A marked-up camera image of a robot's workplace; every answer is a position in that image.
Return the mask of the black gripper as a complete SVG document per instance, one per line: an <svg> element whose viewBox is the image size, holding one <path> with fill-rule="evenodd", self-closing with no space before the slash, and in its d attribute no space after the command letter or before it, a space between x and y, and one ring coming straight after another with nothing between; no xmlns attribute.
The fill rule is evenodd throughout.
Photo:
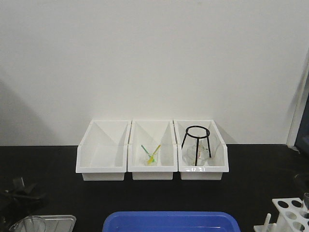
<svg viewBox="0 0 309 232"><path fill-rule="evenodd" d="M43 208L46 205L46 195L38 183L24 188L3 190L0 194L0 229L8 230L19 220Z"/></svg>

